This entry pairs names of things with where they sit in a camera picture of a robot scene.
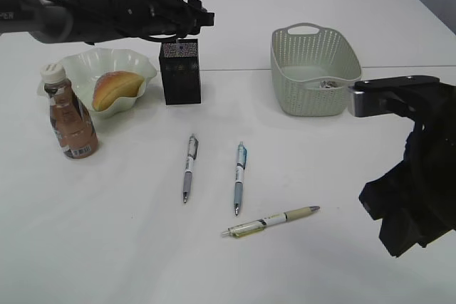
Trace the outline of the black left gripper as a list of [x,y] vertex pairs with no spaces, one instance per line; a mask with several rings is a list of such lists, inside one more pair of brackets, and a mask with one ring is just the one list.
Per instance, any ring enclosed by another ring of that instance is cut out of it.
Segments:
[[142,39],[157,43],[196,36],[201,27],[214,25],[214,13],[201,0],[145,0],[150,23],[142,30]]

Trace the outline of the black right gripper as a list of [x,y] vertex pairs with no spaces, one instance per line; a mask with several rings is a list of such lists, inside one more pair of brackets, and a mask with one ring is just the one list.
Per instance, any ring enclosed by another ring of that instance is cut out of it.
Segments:
[[405,162],[366,183],[358,199],[372,220],[381,221],[379,239],[396,258],[415,244],[426,247],[452,230],[431,211]]

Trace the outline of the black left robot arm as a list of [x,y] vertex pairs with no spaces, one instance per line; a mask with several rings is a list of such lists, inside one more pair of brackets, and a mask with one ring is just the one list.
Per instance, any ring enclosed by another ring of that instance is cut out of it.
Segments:
[[1,0],[1,32],[46,44],[123,38],[168,43],[213,26],[200,0]]

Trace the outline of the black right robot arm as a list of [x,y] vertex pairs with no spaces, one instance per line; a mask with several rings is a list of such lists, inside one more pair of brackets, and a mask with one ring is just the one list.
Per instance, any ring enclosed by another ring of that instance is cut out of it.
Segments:
[[358,199],[382,221],[379,239],[398,258],[455,229],[455,87],[388,91],[381,105],[414,126],[402,161],[366,183]]

